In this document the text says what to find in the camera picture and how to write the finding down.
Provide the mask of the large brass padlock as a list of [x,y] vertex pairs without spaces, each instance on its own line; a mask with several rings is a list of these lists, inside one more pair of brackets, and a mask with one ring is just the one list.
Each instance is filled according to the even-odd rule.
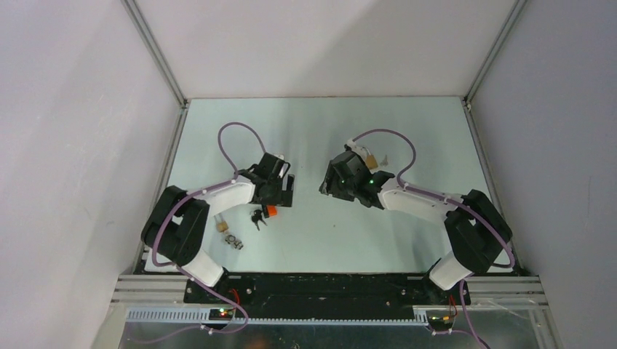
[[366,155],[365,163],[366,163],[366,166],[367,166],[367,168],[369,170],[374,170],[374,169],[377,169],[379,167],[379,164],[376,161],[376,159],[375,159],[373,154]]

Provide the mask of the orange black padlock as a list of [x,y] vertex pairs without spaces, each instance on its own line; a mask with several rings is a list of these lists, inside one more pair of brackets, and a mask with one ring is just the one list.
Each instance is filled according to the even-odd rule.
[[262,212],[263,212],[263,217],[264,218],[274,217],[278,213],[277,208],[275,206],[272,206],[272,205],[263,205],[262,206]]

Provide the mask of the black keys bunch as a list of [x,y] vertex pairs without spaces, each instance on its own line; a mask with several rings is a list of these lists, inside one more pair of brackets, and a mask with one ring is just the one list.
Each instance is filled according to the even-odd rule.
[[260,231],[260,224],[267,226],[266,221],[264,220],[264,214],[261,209],[256,209],[251,213],[251,221],[255,225],[258,231]]

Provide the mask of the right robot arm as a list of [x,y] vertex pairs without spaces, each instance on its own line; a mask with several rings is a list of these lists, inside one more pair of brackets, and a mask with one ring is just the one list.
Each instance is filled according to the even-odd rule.
[[330,160],[319,191],[368,208],[410,214],[443,229],[451,251],[427,273],[423,294],[431,303],[443,303],[466,277],[488,271],[502,252],[509,258],[506,267],[515,263],[508,245],[511,228],[482,191],[455,195],[423,189],[390,172],[370,171],[352,150]]

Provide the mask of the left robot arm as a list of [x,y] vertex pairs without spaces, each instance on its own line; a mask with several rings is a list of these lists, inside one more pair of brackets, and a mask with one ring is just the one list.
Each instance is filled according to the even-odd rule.
[[226,272],[203,249],[207,221],[236,206],[291,207],[295,177],[290,163],[264,153],[257,164],[240,169],[232,179],[189,193],[177,186],[165,188],[141,233],[141,241],[189,277],[202,283],[202,294],[222,302],[230,293]]

